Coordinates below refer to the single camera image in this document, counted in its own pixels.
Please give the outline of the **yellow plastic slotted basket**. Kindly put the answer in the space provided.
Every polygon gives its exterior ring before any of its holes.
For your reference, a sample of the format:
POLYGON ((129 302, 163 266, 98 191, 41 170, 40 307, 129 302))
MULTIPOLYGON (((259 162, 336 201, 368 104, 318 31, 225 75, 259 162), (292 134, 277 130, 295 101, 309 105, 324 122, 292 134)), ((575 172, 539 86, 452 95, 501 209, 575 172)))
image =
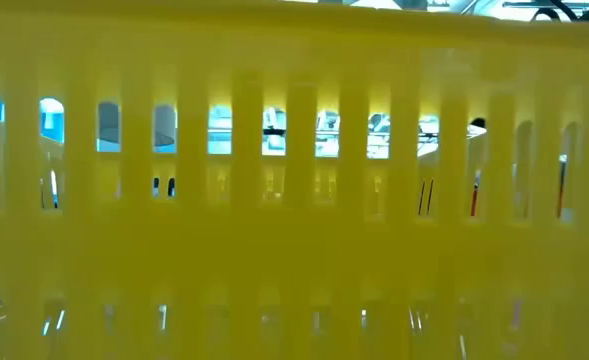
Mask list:
POLYGON ((589 360, 589 22, 0 0, 0 359, 589 360))

